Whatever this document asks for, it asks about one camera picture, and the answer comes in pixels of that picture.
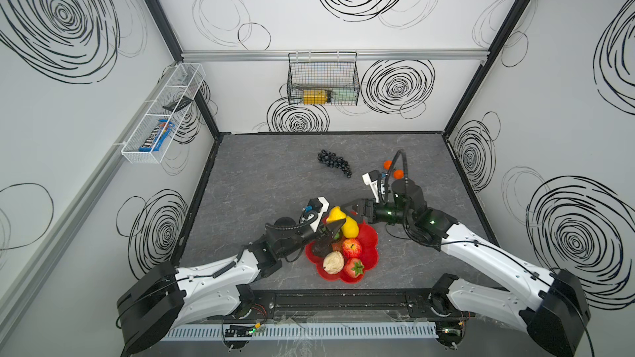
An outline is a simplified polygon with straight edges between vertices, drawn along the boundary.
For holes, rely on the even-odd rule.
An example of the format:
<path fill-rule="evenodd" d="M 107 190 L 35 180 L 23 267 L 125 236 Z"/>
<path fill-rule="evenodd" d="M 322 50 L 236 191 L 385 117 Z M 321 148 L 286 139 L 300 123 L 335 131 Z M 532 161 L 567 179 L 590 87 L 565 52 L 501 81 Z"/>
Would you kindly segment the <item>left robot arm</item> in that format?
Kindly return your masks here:
<path fill-rule="evenodd" d="M 298 225 L 281 218 L 226 259 L 189 268 L 158 264 L 117 300 L 122 355 L 150 348 L 180 325 L 242 312 L 253 303 L 252 283 L 276 272 L 289 255 L 302 253 L 308 244 L 331 242 L 344 223 L 315 219 Z"/>

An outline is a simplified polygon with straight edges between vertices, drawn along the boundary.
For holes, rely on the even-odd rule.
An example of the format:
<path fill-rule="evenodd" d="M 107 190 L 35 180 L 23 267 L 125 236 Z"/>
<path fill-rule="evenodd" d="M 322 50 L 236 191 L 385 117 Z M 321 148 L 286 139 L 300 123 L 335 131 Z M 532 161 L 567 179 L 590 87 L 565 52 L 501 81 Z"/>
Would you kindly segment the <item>cream garlic bulb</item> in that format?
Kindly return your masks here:
<path fill-rule="evenodd" d="M 323 259 L 322 269 L 330 275 L 339 274 L 343 270 L 345 262 L 340 251 L 333 251 Z"/>

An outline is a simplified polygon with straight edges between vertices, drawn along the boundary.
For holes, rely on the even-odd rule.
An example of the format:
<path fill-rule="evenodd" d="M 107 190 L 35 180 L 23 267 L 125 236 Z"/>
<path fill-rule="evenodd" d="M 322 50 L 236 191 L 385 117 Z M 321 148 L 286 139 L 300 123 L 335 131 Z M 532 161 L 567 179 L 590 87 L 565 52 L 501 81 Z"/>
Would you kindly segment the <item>yellow lemon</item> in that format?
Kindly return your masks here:
<path fill-rule="evenodd" d="M 351 217 L 347 217 L 341 227 L 342 236 L 346 239 L 357 238 L 360 229 L 358 223 Z"/>

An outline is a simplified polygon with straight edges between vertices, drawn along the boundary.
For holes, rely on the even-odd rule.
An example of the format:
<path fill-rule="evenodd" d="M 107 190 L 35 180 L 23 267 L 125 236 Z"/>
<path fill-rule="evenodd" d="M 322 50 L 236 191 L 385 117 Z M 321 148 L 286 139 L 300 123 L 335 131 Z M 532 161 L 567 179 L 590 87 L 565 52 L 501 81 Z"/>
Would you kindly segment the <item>red apple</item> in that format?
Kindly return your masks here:
<path fill-rule="evenodd" d="M 347 238 L 342 242 L 341 252 L 347 259 L 360 258 L 363 247 L 357 238 Z"/>

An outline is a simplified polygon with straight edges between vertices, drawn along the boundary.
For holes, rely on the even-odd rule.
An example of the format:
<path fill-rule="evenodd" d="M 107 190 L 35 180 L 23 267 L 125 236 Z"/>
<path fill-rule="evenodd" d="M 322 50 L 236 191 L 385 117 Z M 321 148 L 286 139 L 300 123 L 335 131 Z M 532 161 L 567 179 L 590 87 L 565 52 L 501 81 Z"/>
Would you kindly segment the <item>dark avocado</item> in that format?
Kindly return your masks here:
<path fill-rule="evenodd" d="M 323 259 L 333 252 L 332 241 L 315 241 L 311 246 L 311 252 L 317 258 Z"/>

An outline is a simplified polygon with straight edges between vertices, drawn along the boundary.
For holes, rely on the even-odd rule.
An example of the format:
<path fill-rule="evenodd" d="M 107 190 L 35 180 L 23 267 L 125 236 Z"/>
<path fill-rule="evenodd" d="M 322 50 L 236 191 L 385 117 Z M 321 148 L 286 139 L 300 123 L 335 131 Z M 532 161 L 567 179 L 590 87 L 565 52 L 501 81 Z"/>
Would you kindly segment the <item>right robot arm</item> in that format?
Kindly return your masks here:
<path fill-rule="evenodd" d="M 521 259 L 471 231 L 453 216 L 428 206 L 423 190 L 408 178 L 391 186 L 366 179 L 373 198 L 342 205 L 357 221 L 401 225 L 411 241 L 457 258 L 498 285 L 472 284 L 444 274 L 428 303 L 439 317 L 474 312 L 521 332 L 554 356 L 573 356 L 589 340 L 591 315 L 580 279 L 565 269 L 545 269 Z"/>

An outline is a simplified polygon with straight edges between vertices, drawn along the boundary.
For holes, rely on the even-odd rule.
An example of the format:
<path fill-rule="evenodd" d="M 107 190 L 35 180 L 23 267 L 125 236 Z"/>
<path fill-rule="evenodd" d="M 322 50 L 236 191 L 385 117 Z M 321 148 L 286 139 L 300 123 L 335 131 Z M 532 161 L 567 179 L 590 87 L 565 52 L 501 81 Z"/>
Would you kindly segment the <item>red strawberry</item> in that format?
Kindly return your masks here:
<path fill-rule="evenodd" d="M 357 279 L 364 274 L 365 266 L 359 258 L 351 258 L 345 264 L 343 271 L 351 279 Z"/>

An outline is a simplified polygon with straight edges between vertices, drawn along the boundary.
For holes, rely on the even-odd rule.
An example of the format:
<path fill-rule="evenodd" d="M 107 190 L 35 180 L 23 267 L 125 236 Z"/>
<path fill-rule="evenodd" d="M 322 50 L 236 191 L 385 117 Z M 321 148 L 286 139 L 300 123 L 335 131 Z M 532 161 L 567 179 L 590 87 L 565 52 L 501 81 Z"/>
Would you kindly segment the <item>small yellow pear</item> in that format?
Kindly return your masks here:
<path fill-rule="evenodd" d="M 347 218 L 347 214 L 344 213 L 344 211 L 342 211 L 342 209 L 339 206 L 335 206 L 329 213 L 327 219 L 326 219 L 326 223 L 330 224 L 333 223 L 335 221 L 340 221 L 340 220 L 346 220 Z"/>

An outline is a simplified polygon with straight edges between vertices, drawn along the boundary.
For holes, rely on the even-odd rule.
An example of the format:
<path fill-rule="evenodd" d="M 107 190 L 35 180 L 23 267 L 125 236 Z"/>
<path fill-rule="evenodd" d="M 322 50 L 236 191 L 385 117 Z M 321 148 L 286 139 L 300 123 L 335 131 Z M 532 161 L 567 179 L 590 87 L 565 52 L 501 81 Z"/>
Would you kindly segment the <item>red flower-shaped fruit bowl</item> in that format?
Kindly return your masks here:
<path fill-rule="evenodd" d="M 365 222 L 362 222 L 358 226 L 360 232 L 357 236 L 357 241 L 359 241 L 361 245 L 361 253 L 358 259 L 364 265 L 364 269 L 363 273 L 357 277 L 350 276 L 345 269 L 342 269 L 337 274 L 329 274 L 322 267 L 323 258 L 313 253 L 314 243 L 311 242 L 308 246 L 304 247 L 305 256 L 315 266 L 317 274 L 321 278 L 329 282 L 342 281 L 347 284 L 357 284 L 364 279 L 367 271 L 375 269 L 380 259 L 377 251 L 378 234 L 372 226 L 367 225 Z"/>

